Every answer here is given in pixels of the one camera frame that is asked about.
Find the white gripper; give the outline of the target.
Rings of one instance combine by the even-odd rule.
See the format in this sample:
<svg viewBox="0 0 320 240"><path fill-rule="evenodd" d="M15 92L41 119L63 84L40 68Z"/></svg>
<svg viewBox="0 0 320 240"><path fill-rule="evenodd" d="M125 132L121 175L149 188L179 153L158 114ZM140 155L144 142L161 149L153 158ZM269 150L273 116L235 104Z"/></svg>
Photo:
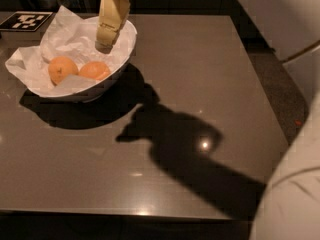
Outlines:
<svg viewBox="0 0 320 240"><path fill-rule="evenodd" d="M96 48L109 53L129 15L129 0L101 0L96 31Z"/></svg>

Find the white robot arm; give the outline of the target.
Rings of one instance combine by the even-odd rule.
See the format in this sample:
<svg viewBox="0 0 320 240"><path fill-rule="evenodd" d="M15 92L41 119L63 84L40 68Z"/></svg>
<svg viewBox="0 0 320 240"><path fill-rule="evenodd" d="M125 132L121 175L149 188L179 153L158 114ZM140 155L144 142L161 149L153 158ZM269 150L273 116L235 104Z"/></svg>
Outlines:
<svg viewBox="0 0 320 240"><path fill-rule="evenodd" d="M320 0L237 0L267 44L277 67L253 57L267 97L291 141L265 187L247 186L257 196L224 192L253 220L216 223L192 233L193 240L320 240Z"/></svg>

